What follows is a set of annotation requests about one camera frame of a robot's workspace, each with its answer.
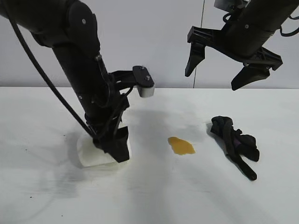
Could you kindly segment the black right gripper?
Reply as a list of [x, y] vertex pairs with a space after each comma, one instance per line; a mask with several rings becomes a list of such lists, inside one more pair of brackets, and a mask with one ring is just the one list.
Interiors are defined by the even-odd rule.
[[280, 55], [263, 47], [283, 24], [283, 17], [274, 14], [230, 14], [220, 30], [193, 26], [187, 36], [191, 44], [185, 76], [189, 77], [197, 65], [205, 59], [205, 47], [211, 47], [235, 61], [248, 64], [231, 81], [236, 91], [252, 82], [265, 80], [269, 69], [282, 65]]

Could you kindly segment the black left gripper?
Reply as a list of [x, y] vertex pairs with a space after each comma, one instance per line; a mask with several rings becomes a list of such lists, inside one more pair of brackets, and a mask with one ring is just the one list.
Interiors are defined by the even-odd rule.
[[85, 112], [87, 134], [93, 144], [104, 153], [109, 153], [118, 163], [130, 159], [128, 149], [128, 127], [118, 129], [123, 112], [129, 107], [128, 95], [116, 94], [112, 104], [100, 107], [91, 94], [79, 93], [79, 102]]

